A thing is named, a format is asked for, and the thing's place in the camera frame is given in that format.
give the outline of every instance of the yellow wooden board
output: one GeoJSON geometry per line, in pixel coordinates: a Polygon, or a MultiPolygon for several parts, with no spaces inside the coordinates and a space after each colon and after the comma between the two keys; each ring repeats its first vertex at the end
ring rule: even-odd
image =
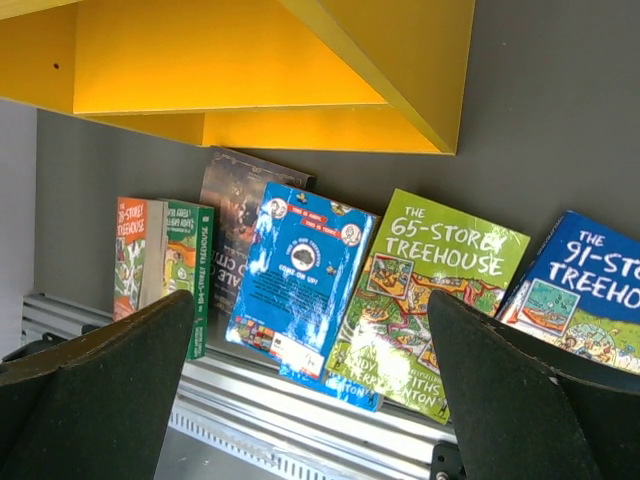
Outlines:
{"type": "Polygon", "coordinates": [[[439,153],[390,107],[212,112],[204,145],[229,147],[439,153]]]}
{"type": "Polygon", "coordinates": [[[77,42],[78,114],[386,103],[278,0],[87,0],[77,42]]]}
{"type": "Polygon", "coordinates": [[[0,21],[0,98],[71,112],[75,7],[0,21]]]}
{"type": "Polygon", "coordinates": [[[280,0],[443,152],[458,143],[474,0],[280,0]]]}
{"type": "Polygon", "coordinates": [[[80,0],[0,0],[0,20],[79,1],[80,0]]]}
{"type": "Polygon", "coordinates": [[[53,3],[0,16],[0,98],[194,145],[455,152],[472,0],[53,3]]]}

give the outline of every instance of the children's book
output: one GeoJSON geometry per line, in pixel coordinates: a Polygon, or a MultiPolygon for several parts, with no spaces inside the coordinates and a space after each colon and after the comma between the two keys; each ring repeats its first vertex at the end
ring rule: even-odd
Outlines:
{"type": "Polygon", "coordinates": [[[327,368],[446,423],[429,296],[444,290],[493,315],[528,242],[520,233],[396,190],[327,368]]]}
{"type": "Polygon", "coordinates": [[[576,355],[640,374],[640,243],[566,212],[498,318],[576,355]]]}
{"type": "Polygon", "coordinates": [[[322,378],[376,220],[268,183],[226,339],[322,378]]]}
{"type": "Polygon", "coordinates": [[[166,225],[166,202],[118,198],[114,320],[162,298],[166,225]]]}
{"type": "Polygon", "coordinates": [[[315,380],[309,375],[296,371],[284,363],[280,365],[280,375],[283,377],[290,378],[294,382],[311,390],[340,399],[343,402],[347,402],[364,410],[370,412],[378,411],[382,404],[381,395],[338,374],[332,372],[326,373],[325,378],[315,380]]]}
{"type": "Polygon", "coordinates": [[[218,210],[209,302],[228,318],[242,283],[267,182],[306,189],[314,178],[232,150],[212,147],[211,152],[200,192],[200,203],[218,210]]]}
{"type": "Polygon", "coordinates": [[[205,353],[213,220],[211,207],[168,200],[163,289],[165,295],[176,290],[188,290],[193,295],[195,319],[188,360],[205,353]]]}

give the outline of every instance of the book spine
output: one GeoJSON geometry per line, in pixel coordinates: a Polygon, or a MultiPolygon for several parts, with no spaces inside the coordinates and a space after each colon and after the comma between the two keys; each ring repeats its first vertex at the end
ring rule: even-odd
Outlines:
{"type": "Polygon", "coordinates": [[[211,245],[213,235],[213,210],[200,208],[198,211],[198,235],[196,249],[196,270],[194,275],[195,319],[193,333],[187,351],[187,359],[195,360],[205,354],[207,343],[207,320],[209,305],[209,268],[211,265],[211,245]]]}
{"type": "Polygon", "coordinates": [[[531,262],[529,262],[529,266],[527,267],[525,272],[520,276],[520,279],[518,280],[518,283],[515,284],[515,286],[511,289],[511,292],[509,293],[509,296],[502,302],[502,305],[501,305],[500,309],[498,310],[498,312],[496,313],[496,316],[495,316],[495,318],[497,320],[502,321],[502,317],[504,316],[505,312],[507,311],[507,309],[509,308],[509,306],[513,302],[513,299],[515,298],[515,296],[518,294],[518,292],[522,288],[522,284],[529,277],[529,272],[531,271],[533,266],[536,264],[536,262],[538,261],[538,259],[542,255],[542,252],[544,252],[544,249],[549,244],[549,241],[551,240],[553,235],[555,235],[556,231],[558,230],[558,227],[562,224],[562,222],[565,220],[566,217],[567,217],[567,214],[563,213],[560,216],[560,218],[558,219],[558,221],[555,223],[555,225],[553,226],[553,228],[551,229],[551,231],[549,232],[547,237],[544,239],[544,242],[542,242],[542,245],[540,245],[540,248],[538,248],[538,251],[536,252],[535,257],[533,258],[533,260],[531,262]]]}

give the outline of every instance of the shelf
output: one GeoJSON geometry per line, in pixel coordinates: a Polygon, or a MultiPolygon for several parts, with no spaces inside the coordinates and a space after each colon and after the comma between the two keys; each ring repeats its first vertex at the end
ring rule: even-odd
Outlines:
{"type": "MultiPolygon", "coordinates": [[[[46,332],[72,338],[84,325],[110,321],[106,313],[43,295],[24,299],[27,342],[46,332]]],[[[170,425],[214,447],[245,452],[274,473],[293,463],[327,478],[429,478],[434,445],[456,442],[450,428],[395,404],[359,410],[291,383],[275,368],[213,348],[185,364],[170,425]]]]}
{"type": "Polygon", "coordinates": [[[454,153],[473,0],[369,7],[83,0],[14,16],[0,96],[200,146],[454,153]]]}

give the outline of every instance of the dark book cover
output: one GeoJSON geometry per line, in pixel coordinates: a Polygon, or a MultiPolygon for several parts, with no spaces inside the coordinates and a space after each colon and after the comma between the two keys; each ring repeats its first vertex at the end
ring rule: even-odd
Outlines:
{"type": "Polygon", "coordinates": [[[247,253],[267,182],[312,187],[313,176],[233,150],[212,147],[200,203],[218,209],[209,305],[226,315],[242,284],[247,253]]]}

